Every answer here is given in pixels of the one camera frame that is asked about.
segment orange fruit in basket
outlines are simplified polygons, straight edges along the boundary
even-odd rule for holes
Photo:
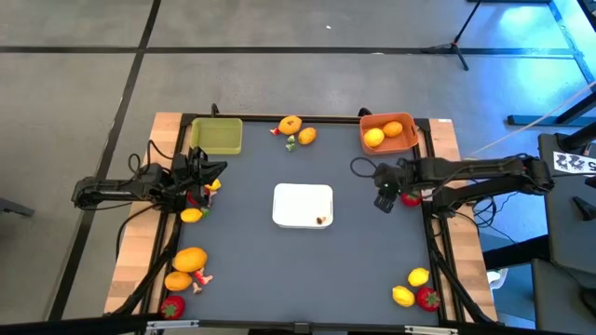
[[[383,127],[383,132],[387,137],[396,137],[401,134],[403,126],[398,121],[391,121]]]

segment gray floor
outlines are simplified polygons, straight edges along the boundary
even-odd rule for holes
[[[595,34],[575,1],[556,3],[596,73]],[[160,8],[150,45],[423,47],[453,38],[472,7],[447,4],[171,0]],[[136,46],[150,6],[0,0],[0,46]],[[546,6],[511,4],[482,5],[460,45],[566,47]],[[37,210],[31,219],[0,214],[0,323],[44,317],[79,214],[70,202],[73,186],[97,166],[131,62],[132,55],[0,53],[0,196]],[[155,112],[206,112],[216,102],[223,113],[352,115],[366,106],[452,118],[467,155],[516,129],[504,124],[506,115],[544,114],[586,85],[573,60],[467,62],[469,72],[451,56],[148,55],[109,177],[129,176],[126,159],[143,151]],[[537,135],[555,130],[528,130],[478,157],[537,154]],[[115,230],[127,214],[120,208],[96,216],[66,317],[102,312]],[[517,240],[543,234],[543,199],[516,195],[495,226]]]

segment white tray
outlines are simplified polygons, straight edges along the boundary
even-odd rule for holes
[[[327,228],[333,222],[333,189],[329,185],[280,183],[273,192],[272,217],[283,228]]]

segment strawberry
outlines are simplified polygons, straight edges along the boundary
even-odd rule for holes
[[[166,320],[178,320],[184,313],[186,303],[183,297],[169,296],[161,304],[161,315]]]
[[[418,191],[408,194],[403,193],[401,194],[401,202],[407,207],[415,207],[422,202],[422,195]]]
[[[437,312],[440,306],[439,293],[433,288],[420,288],[416,292],[416,303],[427,312]]]

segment wooden table frame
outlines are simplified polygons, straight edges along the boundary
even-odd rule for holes
[[[150,139],[166,155],[173,155],[178,133],[181,127],[183,114],[180,113],[157,113],[151,131]],[[459,149],[454,133],[454,125],[451,120],[430,119],[428,120],[430,128],[430,137],[432,145],[426,146],[424,133],[419,130],[419,148],[421,156],[427,156],[428,150],[433,150],[434,155],[448,160],[459,160]],[[184,137],[181,152],[185,154],[188,151],[190,141],[190,131],[187,131]],[[163,167],[170,167],[171,162],[155,152],[155,148],[150,148],[153,163],[158,163]],[[465,185],[464,181],[452,181],[449,186],[460,187]],[[130,213],[135,213],[148,206],[147,203],[134,203]],[[470,207],[462,207],[460,212],[472,216]],[[108,293],[108,298],[104,307],[105,312],[111,312],[118,308],[127,298],[127,296],[139,285],[142,278],[147,273],[151,264],[154,244],[157,237],[157,226],[160,218],[160,212],[149,210],[137,218],[131,220],[123,233],[120,254],[115,265],[112,284]],[[175,216],[168,215],[164,241],[169,239]],[[454,259],[454,267],[457,277],[466,288],[468,294],[472,297],[485,314],[496,320],[496,311],[494,309],[493,296],[489,288],[486,277],[486,269],[482,258],[480,239],[478,237],[477,227],[465,218],[454,217],[447,220],[448,240],[451,244]],[[439,222],[433,220],[435,233],[440,231]],[[445,250],[443,240],[440,236],[436,237],[439,248],[442,252]],[[161,292],[163,290],[163,277],[165,267],[157,276],[153,285],[151,300],[147,304],[149,312],[157,311]],[[455,303],[450,284],[443,274],[440,274],[440,287],[442,297],[445,303],[445,316],[447,320],[456,320],[458,318],[459,308]],[[466,313],[465,318],[471,321]]]

